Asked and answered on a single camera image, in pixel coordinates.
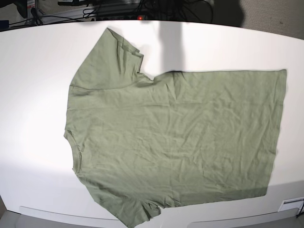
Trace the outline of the white label sticker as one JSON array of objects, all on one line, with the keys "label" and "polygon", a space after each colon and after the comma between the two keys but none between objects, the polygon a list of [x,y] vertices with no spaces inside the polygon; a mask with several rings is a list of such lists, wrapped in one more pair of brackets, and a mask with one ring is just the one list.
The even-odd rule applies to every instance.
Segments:
[{"label": "white label sticker", "polygon": [[284,200],[281,204],[281,206],[278,209],[278,212],[290,210],[290,209],[298,209],[298,213],[301,211],[302,207],[304,205],[304,199],[303,198],[296,198],[296,199],[287,199]]}]

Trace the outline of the black power strip red light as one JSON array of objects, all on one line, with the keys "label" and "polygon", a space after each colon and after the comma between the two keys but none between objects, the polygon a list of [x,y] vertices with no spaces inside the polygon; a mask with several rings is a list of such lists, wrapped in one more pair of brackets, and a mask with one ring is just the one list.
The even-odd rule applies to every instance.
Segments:
[{"label": "black power strip red light", "polygon": [[146,15],[102,15],[96,17],[96,21],[105,21],[105,20],[145,20],[147,19]]}]

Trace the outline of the green T-shirt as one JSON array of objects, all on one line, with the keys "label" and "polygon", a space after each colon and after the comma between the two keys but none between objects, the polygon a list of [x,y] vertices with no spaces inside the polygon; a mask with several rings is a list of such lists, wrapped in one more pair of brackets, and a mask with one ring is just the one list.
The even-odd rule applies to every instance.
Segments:
[{"label": "green T-shirt", "polygon": [[170,71],[106,29],[68,92],[64,137],[93,200],[136,227],[161,209],[266,195],[286,70]]}]

